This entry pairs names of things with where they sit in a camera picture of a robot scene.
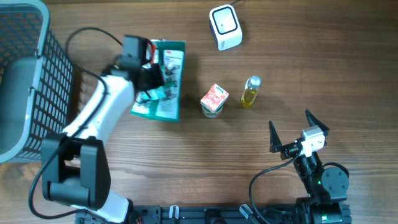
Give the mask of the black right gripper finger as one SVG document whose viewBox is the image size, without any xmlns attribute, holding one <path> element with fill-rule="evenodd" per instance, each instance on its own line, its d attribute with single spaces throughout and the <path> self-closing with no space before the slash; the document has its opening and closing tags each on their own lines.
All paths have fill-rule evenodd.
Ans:
<svg viewBox="0 0 398 224">
<path fill-rule="evenodd" d="M 328 126 L 326 126 L 320 120 L 318 120 L 309 110 L 305 110 L 305 115 L 307 117 L 307 121 L 310 127 L 318 126 L 323 131 L 323 134 L 325 136 L 328 136 L 330 130 Z"/>
<path fill-rule="evenodd" d="M 280 138 L 277 134 L 277 131 L 272 121 L 269 121 L 269 132 L 270 132 L 270 152 L 271 153 L 279 152 L 280 149 L 282 148 L 282 143 L 280 141 Z"/>
</svg>

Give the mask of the green packaged goods bag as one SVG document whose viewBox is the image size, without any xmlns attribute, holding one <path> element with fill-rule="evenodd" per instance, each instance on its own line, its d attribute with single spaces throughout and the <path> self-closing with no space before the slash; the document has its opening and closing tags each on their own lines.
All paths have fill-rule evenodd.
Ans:
<svg viewBox="0 0 398 224">
<path fill-rule="evenodd" d="M 137 95 L 130 113 L 158 121 L 179 121 L 185 41 L 156 40 L 154 62 L 160 65 L 165 85 Z"/>
</svg>

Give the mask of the yellow oil glass bottle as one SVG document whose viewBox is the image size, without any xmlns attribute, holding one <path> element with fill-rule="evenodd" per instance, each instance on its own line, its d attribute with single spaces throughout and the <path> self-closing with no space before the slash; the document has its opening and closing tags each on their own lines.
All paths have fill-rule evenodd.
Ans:
<svg viewBox="0 0 398 224">
<path fill-rule="evenodd" d="M 259 76 L 248 78 L 245 83 L 244 93 L 241 97 L 241 104 L 244 108 L 249 108 L 254 103 L 256 96 L 261 89 L 262 80 Z"/>
</svg>

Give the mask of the red carton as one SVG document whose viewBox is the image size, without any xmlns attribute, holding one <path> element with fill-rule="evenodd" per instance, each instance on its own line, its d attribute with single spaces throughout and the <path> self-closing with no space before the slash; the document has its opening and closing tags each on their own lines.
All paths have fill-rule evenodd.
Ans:
<svg viewBox="0 0 398 224">
<path fill-rule="evenodd" d="M 229 93 L 215 83 L 200 100 L 203 114 L 208 118 L 219 116 L 228 97 Z"/>
</svg>

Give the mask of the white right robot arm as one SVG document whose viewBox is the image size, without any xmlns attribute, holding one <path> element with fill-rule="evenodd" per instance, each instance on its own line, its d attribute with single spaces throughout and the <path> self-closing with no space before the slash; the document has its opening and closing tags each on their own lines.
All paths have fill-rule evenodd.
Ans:
<svg viewBox="0 0 398 224">
<path fill-rule="evenodd" d="M 309 110 L 305 111 L 309 127 L 294 142 L 283 145 L 273 122 L 269 122 L 270 152 L 279 152 L 281 159 L 293 159 L 307 197 L 294 204 L 276 205 L 264 213 L 276 223 L 351 223 L 351 210 L 345 204 L 349 187 L 349 171 L 336 162 L 323 163 L 318 151 L 326 146 L 329 127 Z"/>
</svg>

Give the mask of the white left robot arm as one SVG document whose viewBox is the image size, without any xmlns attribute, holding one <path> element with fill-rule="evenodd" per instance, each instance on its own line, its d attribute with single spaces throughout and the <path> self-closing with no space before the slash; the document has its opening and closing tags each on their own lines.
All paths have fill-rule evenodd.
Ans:
<svg viewBox="0 0 398 224">
<path fill-rule="evenodd" d="M 98 85 L 83 111 L 61 133 L 46 135 L 35 180 L 42 183 L 44 199 L 73 207 L 67 215 L 126 223 L 132 203 L 111 190 L 105 146 L 136 93 L 164 85 L 164 78 L 152 59 L 128 56 L 95 77 Z"/>
</svg>

